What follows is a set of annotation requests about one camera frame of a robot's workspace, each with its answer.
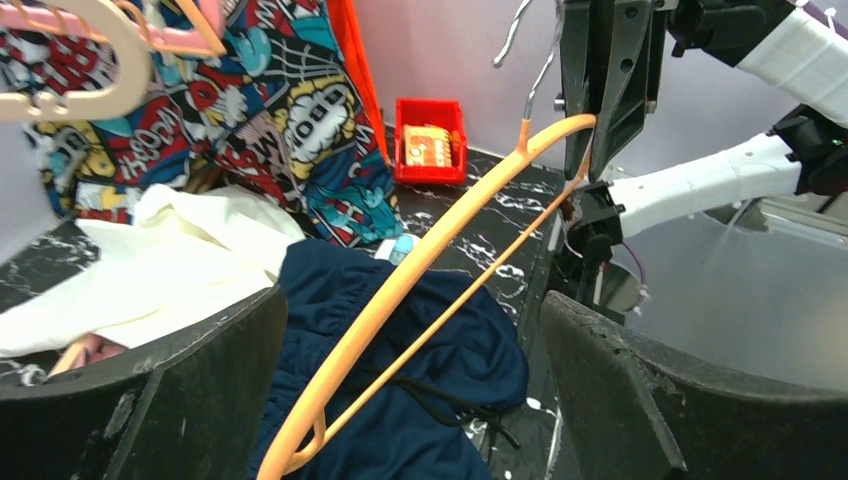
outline comic print bag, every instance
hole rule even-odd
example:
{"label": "comic print bag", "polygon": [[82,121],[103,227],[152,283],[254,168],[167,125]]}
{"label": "comic print bag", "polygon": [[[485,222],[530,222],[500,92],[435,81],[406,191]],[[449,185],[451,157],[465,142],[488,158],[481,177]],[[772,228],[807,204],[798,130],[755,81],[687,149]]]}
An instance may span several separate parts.
{"label": "comic print bag", "polygon": [[[307,213],[334,243],[399,234],[391,173],[323,0],[224,3],[227,54],[154,55],[150,91],[131,114],[24,126],[57,214],[129,223],[147,187],[183,188],[215,163],[231,183]],[[170,2],[159,10],[189,28]],[[0,62],[10,90],[29,93],[98,89],[117,71],[107,46],[11,30],[0,31]]]}

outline white cloth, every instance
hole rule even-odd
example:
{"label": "white cloth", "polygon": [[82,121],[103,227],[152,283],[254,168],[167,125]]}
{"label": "white cloth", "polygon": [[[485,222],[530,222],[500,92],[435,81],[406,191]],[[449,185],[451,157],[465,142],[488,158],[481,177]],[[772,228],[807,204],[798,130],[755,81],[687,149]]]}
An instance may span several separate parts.
{"label": "white cloth", "polygon": [[240,187],[206,195],[151,187],[135,225],[78,220],[101,249],[86,271],[0,315],[0,357],[96,333],[129,348],[187,327],[274,284],[303,232]]}

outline drawstring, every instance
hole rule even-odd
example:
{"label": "drawstring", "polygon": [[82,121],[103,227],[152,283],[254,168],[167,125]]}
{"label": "drawstring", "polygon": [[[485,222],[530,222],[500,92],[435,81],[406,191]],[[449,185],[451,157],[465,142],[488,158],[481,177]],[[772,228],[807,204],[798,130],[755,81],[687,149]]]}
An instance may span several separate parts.
{"label": "drawstring", "polygon": [[[360,391],[364,390],[370,382],[367,383],[356,383],[353,385],[347,386],[346,390]],[[436,388],[426,382],[422,382],[421,380],[417,380],[414,378],[404,377],[401,375],[393,376],[387,384],[396,385],[402,388],[406,393],[409,394],[419,405],[421,405],[427,413],[433,417],[434,420],[441,423],[442,425],[448,427],[459,427],[462,425],[466,425],[471,423],[473,420],[482,420],[486,422],[490,428],[494,429],[497,433],[503,435],[507,442],[512,445],[516,450],[521,448],[521,443],[515,438],[515,435],[510,433],[506,427],[500,422],[501,413],[497,410],[484,407],[482,405],[477,405],[471,403],[467,400],[461,399],[454,395],[451,395],[449,392]],[[441,398],[447,402],[459,405],[463,410],[466,410],[466,413],[463,413],[459,417],[450,417],[438,410],[438,408],[433,405],[433,403],[427,399],[427,396]]]}

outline navy blue garment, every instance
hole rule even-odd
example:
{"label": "navy blue garment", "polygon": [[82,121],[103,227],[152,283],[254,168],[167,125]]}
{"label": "navy blue garment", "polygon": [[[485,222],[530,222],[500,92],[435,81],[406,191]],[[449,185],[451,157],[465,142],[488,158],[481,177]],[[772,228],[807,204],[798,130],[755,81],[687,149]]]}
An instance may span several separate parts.
{"label": "navy blue garment", "polygon": [[[393,268],[320,240],[289,247],[279,280],[289,300],[288,327],[250,478],[309,379]],[[424,274],[331,400],[328,424],[471,281],[453,273]],[[481,289],[309,464],[286,479],[490,479],[460,423],[519,406],[527,377],[512,320]]]}

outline clothes hanger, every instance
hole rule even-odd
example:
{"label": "clothes hanger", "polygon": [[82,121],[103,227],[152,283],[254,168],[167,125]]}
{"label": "clothes hanger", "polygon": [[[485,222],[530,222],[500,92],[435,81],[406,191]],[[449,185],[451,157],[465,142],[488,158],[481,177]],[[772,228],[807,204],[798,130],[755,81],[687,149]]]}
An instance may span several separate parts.
{"label": "clothes hanger", "polygon": [[[138,7],[127,0],[115,0],[114,4],[127,10],[135,20],[137,34],[141,34],[150,48],[163,52],[190,56],[221,56],[226,53],[226,47],[221,43],[224,34],[225,18],[221,0],[173,0],[182,13],[194,26],[193,30],[181,30],[165,27],[159,22],[150,21],[142,15]],[[78,0],[76,3],[86,3],[88,0]],[[142,0],[145,12],[152,12],[160,0]],[[8,28],[29,30],[33,27],[43,32],[56,35],[75,35],[90,38],[101,43],[112,43],[114,38],[104,35],[102,29],[90,28],[87,18],[83,20],[56,8],[55,4],[43,2],[53,7],[38,8],[23,5],[21,0],[9,0],[0,4],[0,22]],[[63,2],[63,5],[74,2]]]}
{"label": "clothes hanger", "polygon": [[[513,19],[510,35],[502,54],[495,65],[503,61],[509,51],[518,22],[527,4],[525,0]],[[258,480],[279,480],[283,475],[301,468],[311,460],[326,443],[350,420],[350,418],[411,358],[430,337],[468,300],[501,266],[510,255],[554,212],[560,203],[586,177],[589,170],[589,148],[586,150],[577,178],[568,185],[545,211],[498,257],[495,262],[463,292],[430,327],[410,345],[365,391],[345,410],[336,421],[327,427],[324,409],[365,351],[365,348],[382,328],[394,309],[412,289],[433,261],[444,251],[454,236],[479,212],[486,202],[518,173],[533,162],[542,152],[559,140],[579,130],[595,125],[594,115],[576,115],[560,120],[530,138],[530,113],[536,90],[555,58],[563,27],[563,0],[555,0],[557,27],[550,54],[536,79],[524,108],[518,145],[515,150],[498,163],[489,173],[475,183],[409,252],[386,279],[371,301],[365,306],[339,343],[327,356],[324,363],[309,381],[271,443],[262,465]],[[301,451],[297,448],[309,430],[313,437]]]}
{"label": "clothes hanger", "polygon": [[[20,0],[11,1],[22,7]],[[68,92],[61,98],[49,92],[39,92],[32,97],[20,93],[0,93],[0,121],[106,120],[122,116],[137,107],[150,84],[149,76],[139,75],[138,72],[149,72],[152,59],[144,39],[136,30],[136,25],[124,15],[118,5],[111,0],[41,2],[47,7],[31,10],[43,10],[46,15],[51,16],[57,25],[55,32],[45,30],[46,26],[38,21],[43,19],[41,15],[34,19],[22,10],[15,10],[17,13],[12,14],[6,10],[9,5],[2,5],[3,8],[0,8],[0,25],[27,31],[71,35],[75,33],[70,30],[70,23],[64,23],[67,18],[64,15],[70,15],[74,19],[73,23],[78,26],[84,25],[91,31],[88,27],[91,23],[97,28],[101,32],[99,37],[112,45],[118,64],[124,68],[118,69],[115,83],[101,90]],[[70,13],[60,13],[60,8]]]}

